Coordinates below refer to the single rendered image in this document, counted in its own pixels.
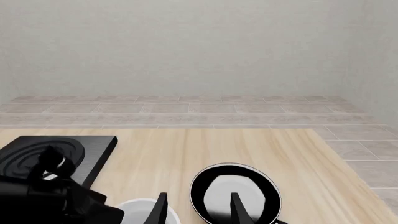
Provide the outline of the white bowl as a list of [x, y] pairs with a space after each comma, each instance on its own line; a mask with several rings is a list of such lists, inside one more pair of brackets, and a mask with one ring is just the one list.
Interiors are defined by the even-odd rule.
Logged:
[[[144, 224], [156, 201], [151, 198], [139, 198], [121, 203], [117, 206], [118, 209], [124, 211], [121, 224]], [[178, 215], [170, 206], [167, 207], [165, 224], [181, 224]]]

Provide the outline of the flat black stove plate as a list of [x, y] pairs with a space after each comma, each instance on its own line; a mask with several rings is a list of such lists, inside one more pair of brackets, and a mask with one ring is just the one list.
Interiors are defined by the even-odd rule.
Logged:
[[90, 188], [117, 141], [116, 136], [20, 136], [0, 147], [0, 176], [26, 179], [40, 154], [52, 146], [74, 163], [71, 178]]

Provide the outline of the black frying pan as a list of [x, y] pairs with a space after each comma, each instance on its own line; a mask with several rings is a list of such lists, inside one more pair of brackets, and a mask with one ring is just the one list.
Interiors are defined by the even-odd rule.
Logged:
[[208, 224], [232, 224], [231, 193], [237, 192], [254, 224], [288, 224], [279, 219], [282, 197], [276, 184], [261, 171], [237, 163], [204, 168], [192, 180], [190, 201]]

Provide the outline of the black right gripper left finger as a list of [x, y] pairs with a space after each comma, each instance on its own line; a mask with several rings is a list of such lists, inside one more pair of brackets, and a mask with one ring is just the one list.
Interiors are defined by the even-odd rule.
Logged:
[[167, 193], [161, 192], [145, 224], [166, 224], [168, 211]]

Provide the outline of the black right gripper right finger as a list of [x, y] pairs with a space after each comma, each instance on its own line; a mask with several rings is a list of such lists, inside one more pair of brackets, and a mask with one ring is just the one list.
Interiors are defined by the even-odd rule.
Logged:
[[237, 192], [231, 193], [230, 209], [232, 224], [254, 224]]

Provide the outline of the black moka pot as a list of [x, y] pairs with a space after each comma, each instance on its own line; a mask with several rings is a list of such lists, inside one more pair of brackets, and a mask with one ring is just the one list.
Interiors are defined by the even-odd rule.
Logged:
[[0, 176], [0, 224], [121, 224], [124, 212], [72, 180], [75, 169], [49, 146], [26, 179]]

